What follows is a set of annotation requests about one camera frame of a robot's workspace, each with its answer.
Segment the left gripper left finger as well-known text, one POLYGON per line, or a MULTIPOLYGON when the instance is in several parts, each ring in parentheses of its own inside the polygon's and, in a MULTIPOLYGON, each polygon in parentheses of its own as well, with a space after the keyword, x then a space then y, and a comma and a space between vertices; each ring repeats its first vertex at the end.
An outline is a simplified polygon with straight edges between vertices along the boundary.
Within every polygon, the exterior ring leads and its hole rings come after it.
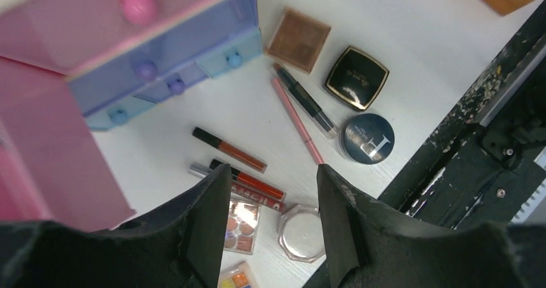
POLYGON ((2 287, 216 287, 231 198, 222 164, 114 230, 1 223, 2 287))

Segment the pastel wooden drawer chest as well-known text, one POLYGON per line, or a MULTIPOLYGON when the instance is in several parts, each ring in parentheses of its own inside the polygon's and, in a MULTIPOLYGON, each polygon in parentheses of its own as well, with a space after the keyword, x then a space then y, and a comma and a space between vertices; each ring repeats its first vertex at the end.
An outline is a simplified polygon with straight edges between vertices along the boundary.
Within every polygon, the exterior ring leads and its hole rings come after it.
POLYGON ((121 127, 260 51, 257 0, 17 0, 1 6, 1 59, 59 75, 91 135, 121 127))

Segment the black makeup pen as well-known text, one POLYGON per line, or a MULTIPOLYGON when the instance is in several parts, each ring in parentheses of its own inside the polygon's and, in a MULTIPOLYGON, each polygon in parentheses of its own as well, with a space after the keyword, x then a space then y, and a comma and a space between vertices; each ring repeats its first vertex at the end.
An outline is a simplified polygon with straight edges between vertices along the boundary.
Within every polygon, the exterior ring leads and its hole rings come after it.
POLYGON ((308 116, 315 122, 316 126, 323 132, 328 139, 334 139, 337 136, 337 127, 332 120, 324 113, 322 107, 312 98, 312 96, 302 87, 302 85, 279 63, 273 64, 273 69, 277 73, 284 87, 293 96, 296 102, 306 111, 308 116))

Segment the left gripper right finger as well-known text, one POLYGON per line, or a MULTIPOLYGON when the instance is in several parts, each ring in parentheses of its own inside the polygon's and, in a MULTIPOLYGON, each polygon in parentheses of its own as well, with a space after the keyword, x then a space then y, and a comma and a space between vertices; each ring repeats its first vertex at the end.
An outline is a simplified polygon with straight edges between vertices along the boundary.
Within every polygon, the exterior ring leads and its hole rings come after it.
POLYGON ((412 218, 317 169, 330 287, 544 287, 545 227, 461 231, 412 218))

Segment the pink makeup pencil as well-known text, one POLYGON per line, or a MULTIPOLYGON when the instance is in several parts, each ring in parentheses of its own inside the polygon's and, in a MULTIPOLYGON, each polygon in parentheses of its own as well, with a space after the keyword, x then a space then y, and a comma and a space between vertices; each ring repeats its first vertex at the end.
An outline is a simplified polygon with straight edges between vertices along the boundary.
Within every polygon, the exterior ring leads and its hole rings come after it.
POLYGON ((309 133, 307 132, 305 125, 303 124, 302 120, 300 119, 299 115, 297 114, 297 111, 295 110, 294 106, 292 105, 288 95, 286 94, 285 90, 283 89, 281 85, 281 81, 279 78, 273 78, 271 80, 271 85, 278 96, 280 102, 282 103, 285 111, 287 112, 288 117, 292 121, 296 131, 298 132, 301 140, 303 141, 303 144, 307 151, 309 152, 310 156, 313 158, 314 162, 317 165, 324 164, 324 160, 314 144, 314 141, 311 139, 309 133))

